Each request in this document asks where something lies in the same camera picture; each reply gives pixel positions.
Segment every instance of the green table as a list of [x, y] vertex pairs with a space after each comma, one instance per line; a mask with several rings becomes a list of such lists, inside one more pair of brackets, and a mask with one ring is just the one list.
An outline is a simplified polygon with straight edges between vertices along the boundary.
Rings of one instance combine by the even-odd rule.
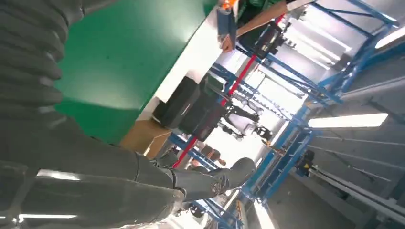
[[88, 135], [118, 143], [216, 0], [121, 0], [74, 25], [57, 106]]

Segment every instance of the black case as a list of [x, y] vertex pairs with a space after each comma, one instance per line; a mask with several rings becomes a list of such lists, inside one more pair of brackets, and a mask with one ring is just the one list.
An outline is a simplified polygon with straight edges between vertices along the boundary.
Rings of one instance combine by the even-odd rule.
[[153, 116], [160, 124], [169, 129], [176, 129], [200, 96], [198, 84], [184, 77], [167, 103], [160, 102]]
[[183, 118], [179, 129], [192, 134], [200, 141], [205, 141], [217, 127], [221, 117], [226, 114], [226, 108], [222, 107], [217, 99], [217, 96], [209, 96], [201, 91], [200, 98]]
[[282, 29], [275, 22], [261, 26], [241, 36], [239, 43], [259, 59], [277, 53], [277, 48], [284, 43]]

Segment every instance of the person's arm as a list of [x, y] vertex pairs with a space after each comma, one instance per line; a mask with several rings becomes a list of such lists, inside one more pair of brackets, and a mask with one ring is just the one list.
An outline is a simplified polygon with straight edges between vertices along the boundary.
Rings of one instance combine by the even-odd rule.
[[254, 30], [257, 27], [260, 27], [264, 24], [269, 23], [271, 20], [285, 14], [288, 12], [287, 3], [285, 0], [282, 0], [265, 11], [261, 12], [255, 18], [253, 18], [250, 22], [242, 26], [237, 31], [237, 37]]

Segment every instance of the cardboard box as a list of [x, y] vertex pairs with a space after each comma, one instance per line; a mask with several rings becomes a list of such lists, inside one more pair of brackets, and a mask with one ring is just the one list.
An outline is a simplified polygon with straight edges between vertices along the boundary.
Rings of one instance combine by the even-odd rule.
[[152, 160], [159, 153], [170, 134], [171, 130], [161, 127], [153, 120], [136, 121], [120, 145]]

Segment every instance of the orange object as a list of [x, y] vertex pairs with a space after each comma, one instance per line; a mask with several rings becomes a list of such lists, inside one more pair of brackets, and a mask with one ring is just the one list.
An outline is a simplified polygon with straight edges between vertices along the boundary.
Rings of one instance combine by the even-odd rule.
[[225, 2], [222, 4], [222, 8], [225, 10], [232, 8], [237, 1], [238, 0], [225, 0]]

